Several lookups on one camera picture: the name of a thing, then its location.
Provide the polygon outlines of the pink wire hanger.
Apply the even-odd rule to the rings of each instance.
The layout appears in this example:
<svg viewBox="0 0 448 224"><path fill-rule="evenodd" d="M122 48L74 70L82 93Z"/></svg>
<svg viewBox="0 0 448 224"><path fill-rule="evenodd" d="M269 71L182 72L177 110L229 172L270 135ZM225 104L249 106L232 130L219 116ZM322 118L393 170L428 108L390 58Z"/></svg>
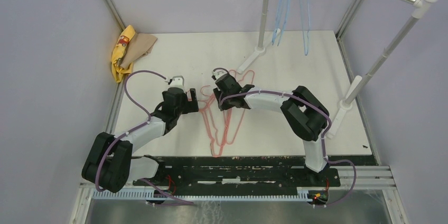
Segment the pink wire hanger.
<svg viewBox="0 0 448 224"><path fill-rule="evenodd" d="M200 88L200 94L207 97L206 100L198 100L203 103L203 107L199 108L199 113L202 115L203 122L206 128L207 136L210 140L210 152L212 157L221 157L224 147L228 144L228 132L231 121L231 111L225 111L223 113L224 129L221 140L218 140L219 130L214 122L213 113L211 110L212 104L217 100L212 94L205 94L203 91L205 88L210 88L210 85L205 85Z"/></svg>
<svg viewBox="0 0 448 224"><path fill-rule="evenodd" d="M235 70L230 70L230 73L236 78L237 82L241 84L241 86L244 86L246 84L253 84L254 78L255 78L255 72L254 70L247 70L243 74L237 73ZM225 133L223 134L223 142L225 145L232 145L237 135L240 131L240 128L242 126L244 116L245 116L245 109L237 109L232 108L225 112L224 118L225 118Z"/></svg>
<svg viewBox="0 0 448 224"><path fill-rule="evenodd" d="M218 128L218 130L219 130L219 133L218 133L218 140L220 141L221 140L221 137L222 137L222 133L223 133L223 129L224 129L224 121L223 121L223 113L220 113L220 115L218 115L218 118L220 118L220 116L222 116L222 124L217 120L217 119L215 119L215 117L214 117L214 113L213 113L213 117L214 117L214 122L215 122L215 124L216 124L216 127Z"/></svg>

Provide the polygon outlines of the blue wire hanger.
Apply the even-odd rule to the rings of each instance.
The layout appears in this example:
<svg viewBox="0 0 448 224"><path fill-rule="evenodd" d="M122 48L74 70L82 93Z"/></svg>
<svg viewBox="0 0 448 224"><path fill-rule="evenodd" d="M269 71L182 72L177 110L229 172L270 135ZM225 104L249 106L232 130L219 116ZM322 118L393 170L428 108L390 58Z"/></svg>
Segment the blue wire hanger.
<svg viewBox="0 0 448 224"><path fill-rule="evenodd" d="M291 0L282 0L280 20L283 20L283 21L282 21L281 28L280 28L281 33L280 33L278 41L277 41L278 46L280 45L282 38L283 38L283 34L286 30L287 21L288 21L289 12L290 12L290 6L291 6Z"/></svg>
<svg viewBox="0 0 448 224"><path fill-rule="evenodd" d="M284 19L285 8L286 8L286 0L278 0L277 10L275 14L274 32L272 35L272 45L275 44L279 45L280 43L280 37L283 28L282 20Z"/></svg>
<svg viewBox="0 0 448 224"><path fill-rule="evenodd" d="M304 55L307 56L310 51L311 44L311 10L310 10L310 0L298 0L300 9L300 22L302 27L302 41L304 48Z"/></svg>

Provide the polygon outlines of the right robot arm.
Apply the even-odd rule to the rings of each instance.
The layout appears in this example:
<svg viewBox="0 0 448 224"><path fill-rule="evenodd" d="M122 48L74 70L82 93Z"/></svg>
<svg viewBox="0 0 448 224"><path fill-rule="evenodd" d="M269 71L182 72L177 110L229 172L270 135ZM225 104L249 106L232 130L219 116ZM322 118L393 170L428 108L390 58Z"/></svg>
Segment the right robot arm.
<svg viewBox="0 0 448 224"><path fill-rule="evenodd" d="M242 108L283 114L294 134L303 141L307 183L318 186L326 180L323 138L332 122L328 110L306 87L280 92L254 85L241 86L223 69L215 70L212 79L217 86L213 92L221 111Z"/></svg>

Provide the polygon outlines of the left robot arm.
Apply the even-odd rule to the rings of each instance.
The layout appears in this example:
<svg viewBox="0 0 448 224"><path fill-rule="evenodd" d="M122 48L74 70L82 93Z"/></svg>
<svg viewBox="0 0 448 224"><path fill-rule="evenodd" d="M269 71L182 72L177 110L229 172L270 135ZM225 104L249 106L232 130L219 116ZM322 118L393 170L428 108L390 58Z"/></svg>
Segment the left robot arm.
<svg viewBox="0 0 448 224"><path fill-rule="evenodd" d="M136 180L132 170L149 167L146 178L153 185L166 179L166 171L152 157L133 158L133 153L150 141L168 134L181 115L199 111L196 89L184 91L169 87L162 92L163 101L150 119L116 136L99 133L82 168L83 179L95 184L98 191L120 191L126 182Z"/></svg>

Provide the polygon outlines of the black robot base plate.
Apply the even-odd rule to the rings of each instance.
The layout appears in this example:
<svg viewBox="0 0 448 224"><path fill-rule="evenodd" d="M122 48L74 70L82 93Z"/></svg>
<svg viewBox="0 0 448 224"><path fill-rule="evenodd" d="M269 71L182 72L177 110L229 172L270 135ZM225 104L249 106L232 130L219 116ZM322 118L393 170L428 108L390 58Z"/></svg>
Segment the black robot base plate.
<svg viewBox="0 0 448 224"><path fill-rule="evenodd" d="M168 186L175 196L296 195L297 188L340 187L337 169L320 173L305 167L301 156L168 157L149 181Z"/></svg>

